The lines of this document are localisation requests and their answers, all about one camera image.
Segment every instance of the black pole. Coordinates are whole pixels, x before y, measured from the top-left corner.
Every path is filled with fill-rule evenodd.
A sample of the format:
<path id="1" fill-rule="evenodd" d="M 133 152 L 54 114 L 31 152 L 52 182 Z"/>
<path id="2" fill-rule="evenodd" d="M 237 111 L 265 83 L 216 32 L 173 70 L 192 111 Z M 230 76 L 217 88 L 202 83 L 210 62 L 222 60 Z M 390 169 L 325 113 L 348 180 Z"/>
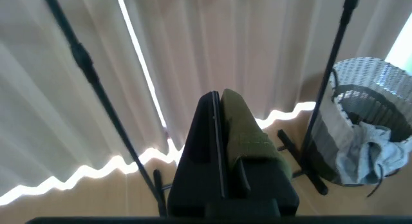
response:
<path id="1" fill-rule="evenodd" d="M 309 146 L 309 143 L 310 143 L 310 137 L 311 137 L 311 134 L 312 134 L 312 129 L 314 128 L 316 117 L 317 117 L 317 114 L 319 113 L 319 108 L 321 106 L 321 102 L 322 102 L 322 99 L 323 99 L 324 92 L 325 92 L 326 87 L 328 85 L 330 73 L 333 71 L 333 64 L 335 64 L 339 48 L 341 47 L 341 42 L 342 42 L 342 39 L 343 39 L 343 35 L 346 31 L 346 27 L 349 24 L 350 18 L 351 18 L 352 13 L 353 13 L 353 10 L 358 5 L 358 1 L 359 0 L 345 0 L 345 2 L 343 4 L 343 13 L 342 13 L 342 17 L 341 17 L 341 22 L 339 24 L 339 29 L 336 33 L 335 42 L 333 43 L 332 50 L 330 52 L 330 56 L 329 56 L 329 59 L 328 59 L 328 63 L 326 65 L 326 69 L 325 69 L 325 72 L 323 74 L 322 84 L 321 84 L 321 87 L 319 88 L 319 92 L 318 92 L 317 98 L 316 98 L 316 105 L 315 105 L 314 111 L 312 113 L 312 117 L 309 121 L 308 129 L 307 129 L 306 134 L 305 134 L 304 139 L 303 139 L 302 148 L 301 148 L 302 149 L 301 150 L 301 152 L 302 152 L 301 157 L 302 156 L 304 157 L 306 155 L 306 153 L 308 152 L 308 146 Z"/>
<path id="2" fill-rule="evenodd" d="M 83 71 L 84 76 L 87 78 L 97 97 L 99 98 L 100 102 L 102 103 L 106 113 L 108 114 L 110 120 L 112 121 L 114 127 L 116 128 L 118 134 L 120 135 L 121 139 L 123 140 L 124 145 L 127 147 L 132 159 L 136 162 L 137 167 L 140 170 L 140 173 L 143 176 L 147 186 L 149 186 L 154 198 L 158 202 L 159 211 L 166 213 L 165 203 L 163 202 L 162 197 L 157 192 L 156 187 L 153 185 L 152 181 L 150 180 L 147 171 L 145 170 L 143 164 L 140 162 L 139 157 L 133 148 L 129 137 L 127 136 L 126 131 L 123 128 L 121 121 L 119 120 L 116 111 L 114 110 L 111 102 L 104 91 L 102 84 L 98 78 L 98 75 L 93 67 L 93 61 L 89 53 L 83 47 L 83 45 L 77 39 L 73 29 L 70 26 L 66 16 L 64 15 L 62 8 L 57 0 L 45 0 L 47 5 L 49 6 L 54 18 L 56 19 L 57 23 L 59 24 L 61 30 L 66 36 L 67 41 L 70 44 L 71 53 L 73 54 L 73 58 L 75 59 L 79 68 Z"/>

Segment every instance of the wooden floor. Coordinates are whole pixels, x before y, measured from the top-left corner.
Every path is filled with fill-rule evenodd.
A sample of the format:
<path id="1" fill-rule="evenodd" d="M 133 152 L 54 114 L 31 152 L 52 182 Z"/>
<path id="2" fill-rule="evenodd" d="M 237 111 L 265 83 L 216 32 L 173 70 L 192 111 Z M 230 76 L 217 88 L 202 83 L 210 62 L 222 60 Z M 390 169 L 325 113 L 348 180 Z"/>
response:
<path id="1" fill-rule="evenodd" d="M 309 112 L 296 119 L 277 120 L 265 131 L 277 144 L 277 130 L 282 128 L 293 141 L 302 141 Z M 292 156 L 282 152 L 292 168 L 298 169 Z M 176 165 L 151 160 L 148 172 L 159 169 L 164 183 L 173 180 Z M 318 194 L 306 176 L 292 180 L 300 198 L 298 215 L 350 215 L 350 214 L 412 214 L 411 164 L 396 176 L 384 180 L 376 193 L 366 198 L 373 186 L 340 187 L 326 182 L 329 194 Z M 101 179 L 83 178 L 69 191 L 52 190 L 40 196 L 24 196 L 0 207 L 0 223 L 24 223 L 37 216 L 157 216 L 157 204 L 140 173 L 125 175 L 113 171 Z"/>

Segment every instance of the white laundry basket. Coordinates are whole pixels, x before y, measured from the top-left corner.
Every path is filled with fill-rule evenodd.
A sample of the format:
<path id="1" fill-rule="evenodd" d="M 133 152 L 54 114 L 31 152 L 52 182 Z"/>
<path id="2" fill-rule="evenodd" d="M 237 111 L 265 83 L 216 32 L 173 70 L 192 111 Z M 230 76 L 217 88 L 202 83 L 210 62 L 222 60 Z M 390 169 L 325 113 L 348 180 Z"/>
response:
<path id="1" fill-rule="evenodd" d="M 371 57 L 340 61 L 333 68 L 308 154 L 320 176 L 342 184 L 335 160 L 339 149 L 353 143 L 354 124 L 386 126 L 391 142 L 411 140 L 412 77 Z"/>

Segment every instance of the stand leg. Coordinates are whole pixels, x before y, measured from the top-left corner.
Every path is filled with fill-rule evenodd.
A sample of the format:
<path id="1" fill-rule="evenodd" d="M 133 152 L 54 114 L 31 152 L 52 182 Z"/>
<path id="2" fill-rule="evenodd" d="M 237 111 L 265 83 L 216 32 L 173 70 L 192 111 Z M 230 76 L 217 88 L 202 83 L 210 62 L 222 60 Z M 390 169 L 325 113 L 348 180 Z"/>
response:
<path id="1" fill-rule="evenodd" d="M 277 136 L 283 142 L 286 149 L 288 149 L 290 154 L 295 158 L 296 162 L 301 167 L 301 171 L 294 172 L 294 178 L 300 175 L 303 175 L 303 174 L 307 175 L 311 183 L 315 186 L 317 192 L 322 195 L 327 195 L 328 194 L 327 186 L 323 183 L 321 178 L 316 174 L 311 163 L 304 156 L 301 156 L 295 144 L 289 139 L 286 133 L 283 130 L 279 130 L 277 132 Z"/>
<path id="2" fill-rule="evenodd" d="M 158 204 L 159 216 L 160 217 L 167 217 L 165 193 L 164 193 L 164 190 L 162 189 L 162 187 L 163 187 L 162 175 L 160 174 L 160 171 L 158 169 L 155 169 L 153 171 L 153 178 L 154 178 L 154 186 L 156 187 L 157 192 L 160 194 L 160 197 L 161 197 L 162 202 L 163 202 L 163 205 Z"/>

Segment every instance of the curtain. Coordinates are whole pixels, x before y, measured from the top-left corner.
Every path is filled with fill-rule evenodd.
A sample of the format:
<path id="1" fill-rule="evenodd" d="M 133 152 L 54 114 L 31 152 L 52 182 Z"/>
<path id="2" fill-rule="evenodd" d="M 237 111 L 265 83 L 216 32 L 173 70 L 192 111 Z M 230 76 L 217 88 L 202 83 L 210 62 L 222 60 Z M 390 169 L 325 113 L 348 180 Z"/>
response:
<path id="1" fill-rule="evenodd" d="M 130 24 L 118 1 L 59 0 L 136 151 L 167 154 L 210 90 L 238 91 L 263 119 L 313 101 L 344 0 L 123 0 Z M 360 0 L 338 60 L 384 59 L 411 11 Z M 0 196 L 116 155 L 131 163 L 46 3 L 0 0 L 0 25 Z"/>

